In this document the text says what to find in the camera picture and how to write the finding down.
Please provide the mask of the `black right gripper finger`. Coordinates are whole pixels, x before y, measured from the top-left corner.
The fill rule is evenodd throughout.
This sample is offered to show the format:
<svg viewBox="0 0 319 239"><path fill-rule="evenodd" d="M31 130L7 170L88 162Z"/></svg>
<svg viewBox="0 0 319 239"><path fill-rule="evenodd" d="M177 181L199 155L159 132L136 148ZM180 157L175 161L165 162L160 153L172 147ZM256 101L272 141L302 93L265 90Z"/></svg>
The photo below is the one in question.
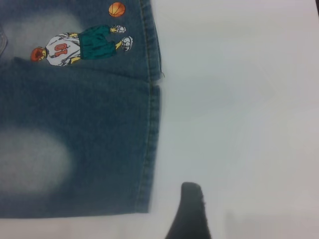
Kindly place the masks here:
<svg viewBox="0 0 319 239"><path fill-rule="evenodd" d="M180 203L167 239L211 239L201 187L193 182L181 185Z"/></svg>

